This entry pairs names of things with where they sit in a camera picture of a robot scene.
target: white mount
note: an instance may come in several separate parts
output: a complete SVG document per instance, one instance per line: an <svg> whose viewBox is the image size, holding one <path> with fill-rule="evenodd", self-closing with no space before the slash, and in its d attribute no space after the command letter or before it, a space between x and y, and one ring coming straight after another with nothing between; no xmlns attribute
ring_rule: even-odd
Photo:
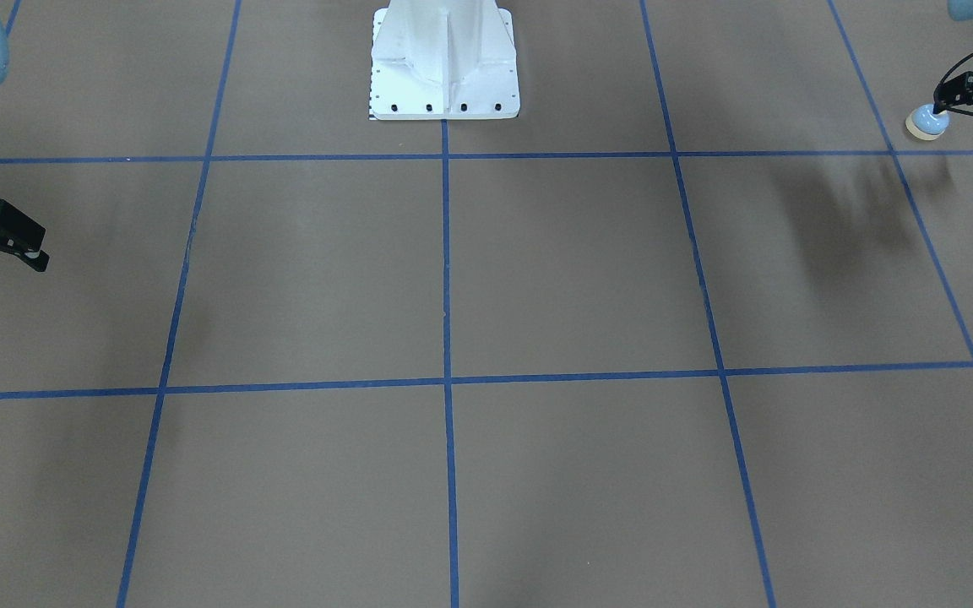
<svg viewBox="0 0 973 608"><path fill-rule="evenodd" d="M371 119L516 117L513 41L494 0L391 0L374 14Z"/></svg>

